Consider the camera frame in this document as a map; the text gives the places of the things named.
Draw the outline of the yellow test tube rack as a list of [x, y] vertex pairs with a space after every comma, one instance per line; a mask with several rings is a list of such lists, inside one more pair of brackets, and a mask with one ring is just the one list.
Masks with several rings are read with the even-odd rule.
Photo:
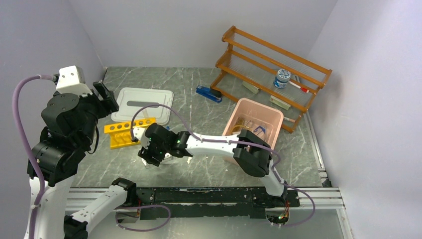
[[[148, 128], [153, 123], [156, 123], [156, 118], [138, 119], [133, 122], [133, 129], [135, 127]], [[118, 149], [140, 144], [138, 140], [136, 142], [132, 141], [130, 126], [130, 121], [104, 126], [104, 133], [108, 134], [110, 137], [110, 149]]]

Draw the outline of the clear test tube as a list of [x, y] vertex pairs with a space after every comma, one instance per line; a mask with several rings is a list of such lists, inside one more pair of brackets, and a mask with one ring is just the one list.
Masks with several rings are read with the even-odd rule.
[[149, 118], [149, 114], [148, 114], [147, 108], [143, 109], [143, 110], [139, 113], [139, 116], [142, 116], [142, 118], [143, 118], [143, 119], [147, 119], [147, 118]]

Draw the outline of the yellow rubber tubing with clamps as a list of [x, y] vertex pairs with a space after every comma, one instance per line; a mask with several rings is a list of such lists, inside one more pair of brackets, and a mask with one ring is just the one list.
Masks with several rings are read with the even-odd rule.
[[238, 117], [234, 125], [229, 129], [229, 133], [241, 132], [243, 129], [254, 131], [259, 127], [259, 124], [251, 119], [245, 117]]

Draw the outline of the blue safety glasses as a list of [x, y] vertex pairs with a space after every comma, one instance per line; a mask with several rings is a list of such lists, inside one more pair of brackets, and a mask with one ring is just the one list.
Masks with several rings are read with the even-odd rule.
[[253, 130], [253, 133], [257, 136], [266, 136], [267, 133], [267, 126], [266, 125], [259, 125]]

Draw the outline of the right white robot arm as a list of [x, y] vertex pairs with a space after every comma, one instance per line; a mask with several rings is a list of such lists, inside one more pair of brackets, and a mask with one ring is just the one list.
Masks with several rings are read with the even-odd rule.
[[131, 135], [140, 142], [138, 156], [147, 164], [159, 166], [167, 154], [176, 158], [219, 155], [233, 159], [247, 175], [260, 179], [272, 205], [281, 206], [288, 198], [285, 180], [274, 165], [273, 150], [246, 129], [238, 134], [211, 136], [190, 131], [174, 133], [153, 123], [148, 128], [132, 129]]

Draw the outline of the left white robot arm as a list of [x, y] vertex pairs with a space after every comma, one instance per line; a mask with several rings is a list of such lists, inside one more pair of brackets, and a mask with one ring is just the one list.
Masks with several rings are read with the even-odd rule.
[[135, 183], [118, 178], [84, 209], [65, 213], [78, 165], [94, 152], [99, 119], [117, 110], [114, 93], [102, 82], [87, 94], [56, 92], [47, 103], [41, 114], [46, 126], [27, 168], [32, 195], [25, 238], [86, 239], [114, 209], [139, 204]]

